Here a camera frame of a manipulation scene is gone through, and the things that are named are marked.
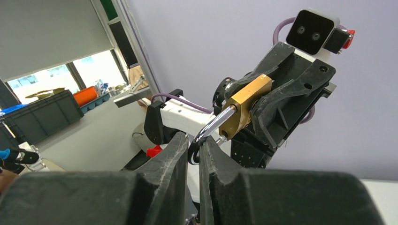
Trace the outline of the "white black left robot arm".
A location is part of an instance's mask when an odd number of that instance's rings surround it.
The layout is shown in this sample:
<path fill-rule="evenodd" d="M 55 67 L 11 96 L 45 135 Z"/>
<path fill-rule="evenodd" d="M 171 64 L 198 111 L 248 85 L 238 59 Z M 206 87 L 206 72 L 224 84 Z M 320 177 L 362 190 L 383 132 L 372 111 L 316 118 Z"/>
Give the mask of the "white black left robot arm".
<path fill-rule="evenodd" d="M 200 202 L 199 149 L 214 139 L 222 151 L 247 168 L 265 168 L 293 130 L 314 115 L 315 103 L 334 90 L 336 69 L 329 54 L 310 55 L 278 42 L 240 79 L 225 78 L 208 110 L 188 101 L 183 91 L 154 97 L 146 110 L 144 133 L 155 145 L 168 144 L 177 132 L 193 136 L 188 178 L 193 202 Z"/>

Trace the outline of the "dark grey plastic crate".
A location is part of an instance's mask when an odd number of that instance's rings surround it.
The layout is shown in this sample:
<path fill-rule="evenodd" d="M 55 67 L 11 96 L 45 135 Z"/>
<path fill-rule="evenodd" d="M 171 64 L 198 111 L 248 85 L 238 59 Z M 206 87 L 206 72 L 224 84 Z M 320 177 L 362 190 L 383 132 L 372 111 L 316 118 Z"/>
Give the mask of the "dark grey plastic crate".
<path fill-rule="evenodd" d="M 83 118 L 84 113 L 69 90 L 20 104 L 0 112 L 0 148 L 38 142 Z"/>

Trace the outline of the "large brass padlock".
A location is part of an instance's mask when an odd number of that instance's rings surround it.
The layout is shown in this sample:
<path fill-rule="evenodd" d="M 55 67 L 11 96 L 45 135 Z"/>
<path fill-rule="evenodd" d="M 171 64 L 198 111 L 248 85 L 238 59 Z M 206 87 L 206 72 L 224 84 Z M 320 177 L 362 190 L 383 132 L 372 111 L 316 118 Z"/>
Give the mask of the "large brass padlock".
<path fill-rule="evenodd" d="M 195 136 L 188 148 L 188 162 L 199 164 L 198 152 L 203 142 L 215 131 L 230 140 L 251 121 L 250 110 L 254 104 L 272 89 L 272 79 L 259 75 L 228 99 L 223 110 L 210 120 Z"/>

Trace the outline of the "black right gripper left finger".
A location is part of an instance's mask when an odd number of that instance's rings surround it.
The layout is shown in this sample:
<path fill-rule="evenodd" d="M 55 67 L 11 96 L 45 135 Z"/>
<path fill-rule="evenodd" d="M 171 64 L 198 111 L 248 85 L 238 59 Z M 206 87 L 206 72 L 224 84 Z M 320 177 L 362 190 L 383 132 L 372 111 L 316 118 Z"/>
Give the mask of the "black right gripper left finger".
<path fill-rule="evenodd" d="M 2 195 L 3 225 L 181 225 L 189 139 L 179 132 L 134 171 L 31 172 Z"/>

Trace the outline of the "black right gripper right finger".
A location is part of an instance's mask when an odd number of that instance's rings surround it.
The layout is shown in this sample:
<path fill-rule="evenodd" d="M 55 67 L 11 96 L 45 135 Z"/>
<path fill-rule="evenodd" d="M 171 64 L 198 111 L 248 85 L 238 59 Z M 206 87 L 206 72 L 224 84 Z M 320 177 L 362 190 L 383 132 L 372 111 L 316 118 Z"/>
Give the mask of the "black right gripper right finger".
<path fill-rule="evenodd" d="M 213 138 L 200 147 L 203 225 L 383 225 L 365 186 L 341 172 L 244 168 Z"/>

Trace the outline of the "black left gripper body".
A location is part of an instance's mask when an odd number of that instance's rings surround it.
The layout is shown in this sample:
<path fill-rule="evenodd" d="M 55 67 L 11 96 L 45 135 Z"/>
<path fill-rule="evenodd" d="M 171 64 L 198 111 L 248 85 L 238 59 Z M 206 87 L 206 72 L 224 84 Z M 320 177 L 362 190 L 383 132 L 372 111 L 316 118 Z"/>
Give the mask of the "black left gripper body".
<path fill-rule="evenodd" d="M 322 95 L 319 98 L 327 97 L 331 94 L 331 92 L 326 90 L 326 87 L 322 90 Z M 214 113 L 217 116 L 223 110 L 223 107 L 225 105 L 221 106 L 221 103 L 218 101 L 218 97 L 214 98 L 214 104 L 215 104 Z M 299 124 L 308 122 L 313 117 L 314 105 L 310 108 L 309 112 L 305 114 L 304 118 L 300 121 Z M 250 168 L 266 167 L 268 162 L 274 156 L 276 150 L 280 147 L 279 145 L 278 148 L 271 149 L 268 146 L 266 146 L 264 143 L 259 141 L 254 135 L 252 120 L 245 128 L 239 131 L 229 141 L 231 141 L 231 153 L 233 159 L 236 159 L 238 156 L 240 156 L 238 162 L 241 165 L 249 166 Z"/>

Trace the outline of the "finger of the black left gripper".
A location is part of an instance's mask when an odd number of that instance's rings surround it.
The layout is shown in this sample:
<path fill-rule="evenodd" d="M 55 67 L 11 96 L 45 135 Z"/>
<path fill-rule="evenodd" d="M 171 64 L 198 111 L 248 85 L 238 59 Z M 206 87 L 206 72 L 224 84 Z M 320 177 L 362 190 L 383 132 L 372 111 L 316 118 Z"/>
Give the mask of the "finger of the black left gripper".
<path fill-rule="evenodd" d="M 270 73 L 276 71 L 279 65 L 286 60 L 291 54 L 293 54 L 295 48 L 288 44 L 278 42 L 276 43 L 269 52 L 264 56 L 264 58 L 258 63 L 255 69 L 248 75 L 234 81 L 228 88 L 228 93 L 237 93 L 248 83 L 253 81 L 261 74 L 269 75 Z"/>
<path fill-rule="evenodd" d="M 278 148 L 322 95 L 336 69 L 320 60 L 291 59 L 273 71 L 272 90 L 250 111 L 256 138 Z"/>

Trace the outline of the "orange container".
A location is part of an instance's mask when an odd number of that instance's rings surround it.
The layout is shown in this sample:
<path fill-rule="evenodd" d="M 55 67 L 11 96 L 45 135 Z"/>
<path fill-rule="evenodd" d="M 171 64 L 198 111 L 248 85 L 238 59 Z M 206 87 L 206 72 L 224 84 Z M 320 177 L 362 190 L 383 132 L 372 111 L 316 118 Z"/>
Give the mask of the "orange container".
<path fill-rule="evenodd" d="M 94 86 L 83 89 L 73 94 L 79 107 L 95 100 L 98 97 L 97 91 Z"/>

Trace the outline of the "blue tray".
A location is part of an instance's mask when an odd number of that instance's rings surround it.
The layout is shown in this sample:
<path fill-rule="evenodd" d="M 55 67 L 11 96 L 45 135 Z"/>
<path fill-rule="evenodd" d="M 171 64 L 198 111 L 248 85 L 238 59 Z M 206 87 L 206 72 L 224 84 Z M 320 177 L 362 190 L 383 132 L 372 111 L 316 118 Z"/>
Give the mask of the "blue tray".
<path fill-rule="evenodd" d="M 83 114 L 86 114 L 88 111 L 93 110 L 95 107 L 107 102 L 110 99 L 109 92 L 103 94 L 102 96 L 96 98 L 95 100 L 83 105 L 80 107 Z"/>

